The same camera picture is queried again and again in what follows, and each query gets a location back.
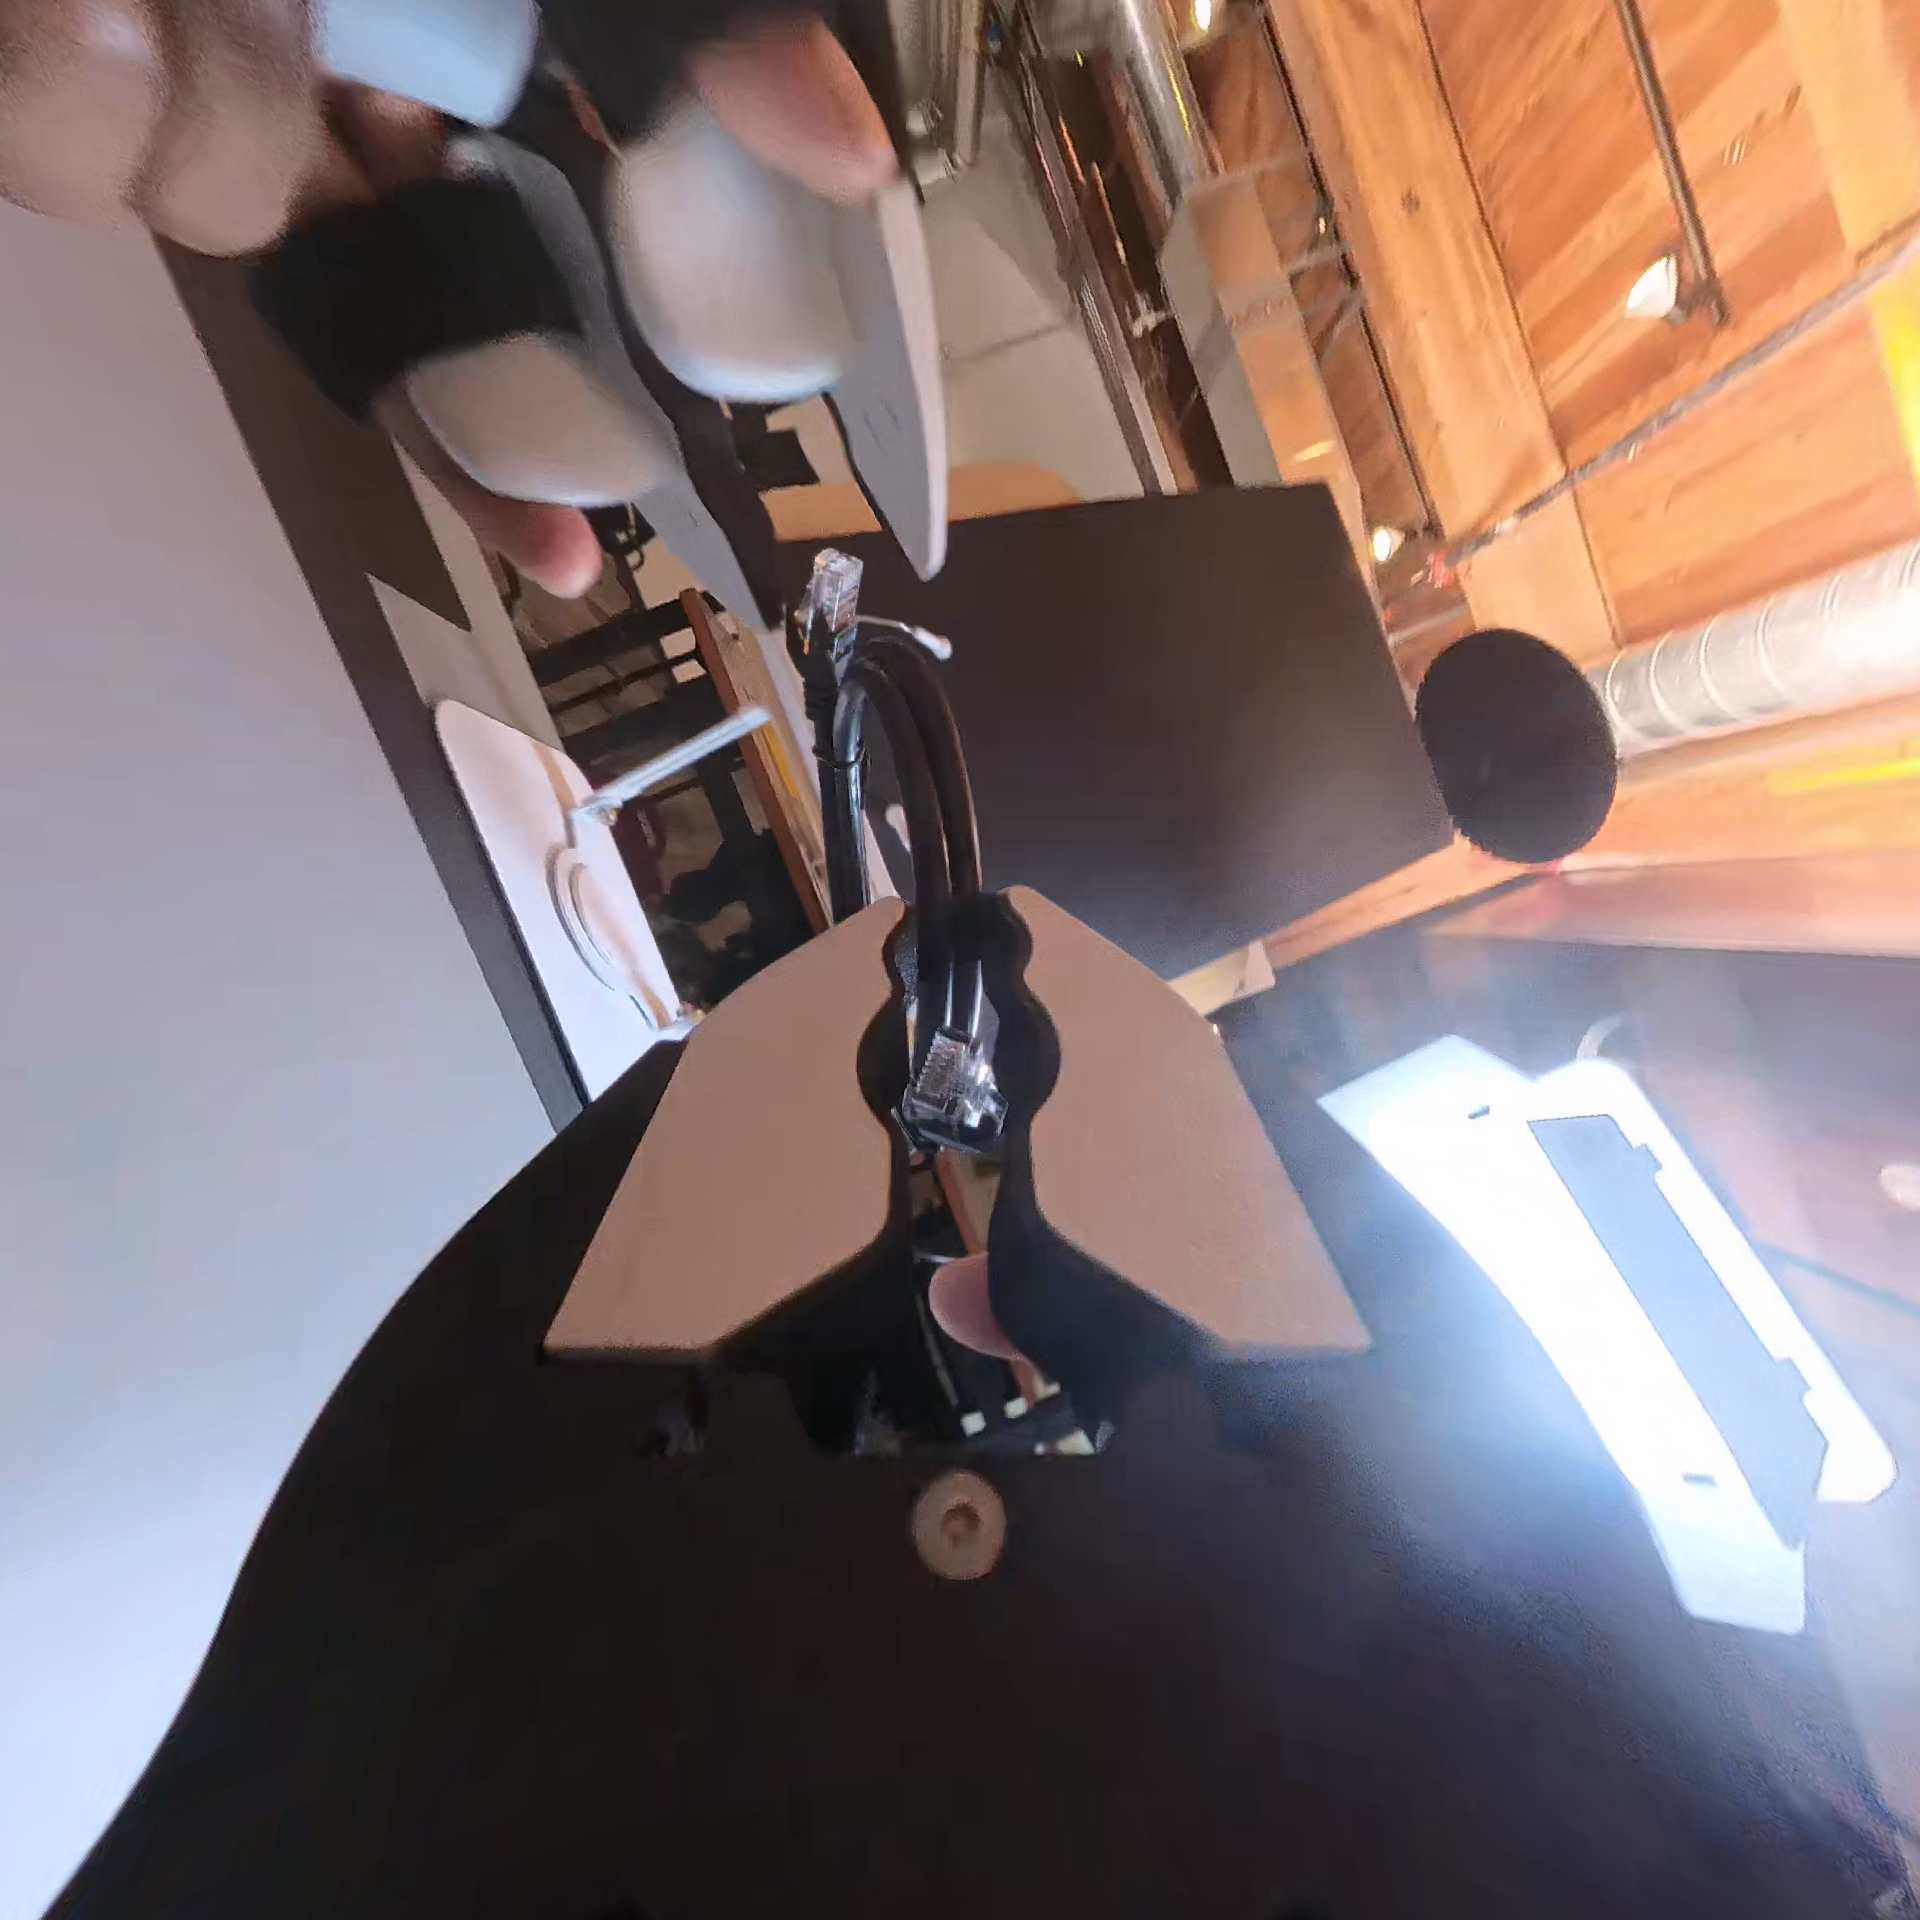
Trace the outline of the black fuzzy round disc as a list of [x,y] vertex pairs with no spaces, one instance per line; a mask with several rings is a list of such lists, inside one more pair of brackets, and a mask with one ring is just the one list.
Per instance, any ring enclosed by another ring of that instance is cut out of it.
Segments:
[[1618,747],[1589,676],[1546,641],[1475,632],[1432,660],[1413,705],[1454,829],[1548,867],[1584,851],[1618,792]]

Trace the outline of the shiny metal pipe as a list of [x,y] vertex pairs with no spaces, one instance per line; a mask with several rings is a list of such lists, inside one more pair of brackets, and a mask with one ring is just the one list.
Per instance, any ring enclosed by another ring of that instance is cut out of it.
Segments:
[[1137,116],[1165,168],[1205,177],[1217,168],[1208,116],[1165,3],[1114,3],[1112,49]]

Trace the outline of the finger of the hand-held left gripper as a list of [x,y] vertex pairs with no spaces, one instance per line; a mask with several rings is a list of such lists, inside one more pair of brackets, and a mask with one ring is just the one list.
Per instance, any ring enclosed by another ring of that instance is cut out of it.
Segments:
[[637,386],[641,515],[724,610],[756,632],[784,621],[777,541],[761,493],[739,460],[728,412]]
[[910,177],[834,216],[834,267],[853,327],[832,409],[856,477],[905,562],[933,580],[946,561],[949,437],[939,320]]

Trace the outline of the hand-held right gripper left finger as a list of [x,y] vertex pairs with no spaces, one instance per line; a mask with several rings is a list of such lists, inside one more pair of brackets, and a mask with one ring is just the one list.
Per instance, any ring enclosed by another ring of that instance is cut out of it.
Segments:
[[910,1314],[902,921],[862,907],[688,1034],[546,1359],[776,1377],[818,1449],[853,1452]]

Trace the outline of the person's right hand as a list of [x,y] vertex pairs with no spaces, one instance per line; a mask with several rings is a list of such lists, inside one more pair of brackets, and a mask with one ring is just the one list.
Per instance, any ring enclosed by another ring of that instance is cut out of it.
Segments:
[[992,1308],[987,1256],[938,1264],[928,1279],[928,1312],[958,1349],[996,1360],[1018,1356]]

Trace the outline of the rectangular metal duct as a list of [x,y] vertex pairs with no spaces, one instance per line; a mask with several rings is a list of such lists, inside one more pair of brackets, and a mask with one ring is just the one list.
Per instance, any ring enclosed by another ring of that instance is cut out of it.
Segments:
[[1278,488],[1284,477],[1283,467],[1242,363],[1202,236],[1208,204],[1205,183],[1193,183],[1182,195],[1160,240],[1160,280],[1232,485]]

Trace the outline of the silver spiral air duct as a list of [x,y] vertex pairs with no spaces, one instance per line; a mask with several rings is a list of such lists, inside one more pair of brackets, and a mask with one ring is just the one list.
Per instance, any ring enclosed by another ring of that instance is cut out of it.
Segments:
[[1620,762],[1918,690],[1918,541],[1637,642],[1589,674]]

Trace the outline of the person's left hand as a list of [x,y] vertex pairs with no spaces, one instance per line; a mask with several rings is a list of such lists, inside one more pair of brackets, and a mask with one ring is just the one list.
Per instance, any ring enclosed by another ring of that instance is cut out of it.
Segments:
[[[5,201],[240,258],[253,298],[251,271],[290,229],[429,179],[448,146],[451,123],[429,109],[325,79],[316,8],[5,5]],[[829,168],[893,153],[907,177],[884,5],[637,8],[688,67],[718,53],[712,96],[747,106],[749,129],[779,129]],[[596,576],[593,513],[641,515],[636,501],[572,509],[489,493],[453,469],[402,395],[370,417],[340,412],[379,425],[483,545],[552,593],[580,595]]]

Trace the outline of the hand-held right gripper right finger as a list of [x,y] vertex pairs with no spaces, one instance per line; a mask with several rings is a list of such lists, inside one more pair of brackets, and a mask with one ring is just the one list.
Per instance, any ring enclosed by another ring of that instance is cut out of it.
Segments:
[[1000,1331],[1089,1426],[1165,1377],[1374,1346],[1212,1023],[1029,888],[987,899]]

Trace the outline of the white ceiling light panel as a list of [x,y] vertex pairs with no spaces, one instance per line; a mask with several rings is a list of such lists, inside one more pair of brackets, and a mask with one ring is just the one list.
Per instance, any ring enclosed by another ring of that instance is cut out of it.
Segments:
[[1445,1036],[1318,1109],[1445,1244],[1403,1343],[1464,1428],[1590,1487],[1696,1623],[1902,1626],[1902,1452],[1643,1075]]

